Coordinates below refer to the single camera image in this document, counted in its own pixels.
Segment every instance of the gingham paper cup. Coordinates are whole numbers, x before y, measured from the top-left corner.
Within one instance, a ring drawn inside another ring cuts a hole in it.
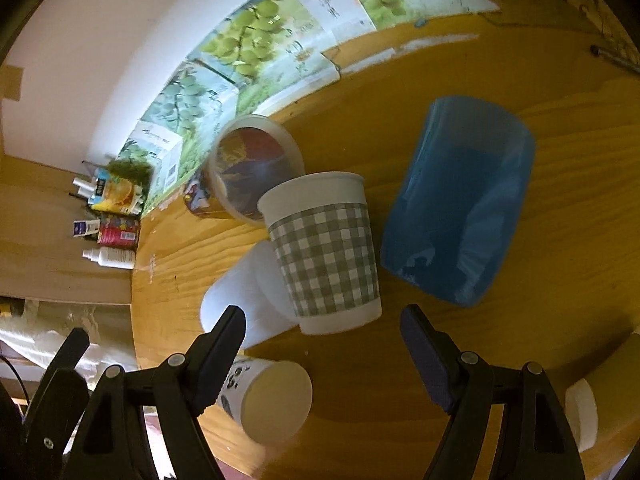
[[[344,332],[382,314],[363,182],[353,173],[314,173],[258,201],[305,334]]]

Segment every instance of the white cloth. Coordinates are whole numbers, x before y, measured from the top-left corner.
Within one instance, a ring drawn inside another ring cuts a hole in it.
[[[22,317],[0,319],[0,340],[46,368],[77,326],[88,333],[90,346],[76,371],[91,390],[112,364],[120,364],[127,372],[138,369],[128,306],[26,300]]]

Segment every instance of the screw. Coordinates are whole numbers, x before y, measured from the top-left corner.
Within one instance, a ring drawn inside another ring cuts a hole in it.
[[[118,365],[110,366],[104,371],[104,374],[110,379],[117,377],[119,373],[120,373],[120,367]]]
[[[185,357],[183,354],[173,354],[169,357],[167,362],[169,363],[169,366],[180,366],[184,362],[184,360]]]
[[[478,354],[474,352],[462,352],[460,359],[462,359],[463,363],[466,363],[468,365],[475,365],[478,364],[479,357]]]
[[[527,363],[527,370],[534,375],[540,375],[542,373],[542,366],[535,361]]]

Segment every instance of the small box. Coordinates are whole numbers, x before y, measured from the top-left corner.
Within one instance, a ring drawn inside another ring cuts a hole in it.
[[[182,137],[164,126],[138,121],[120,156],[133,152],[154,167],[149,196],[164,193],[178,181]]]

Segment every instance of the green plant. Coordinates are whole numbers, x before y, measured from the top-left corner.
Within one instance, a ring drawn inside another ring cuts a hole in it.
[[[126,178],[134,184],[142,186],[145,193],[149,191],[154,168],[146,160],[138,158],[138,156],[123,156],[120,154],[118,158],[108,163],[107,169],[111,174]]]
[[[243,7],[201,50],[231,65],[240,75],[255,78],[261,64],[273,59],[274,36],[283,30],[280,1],[261,0]]]

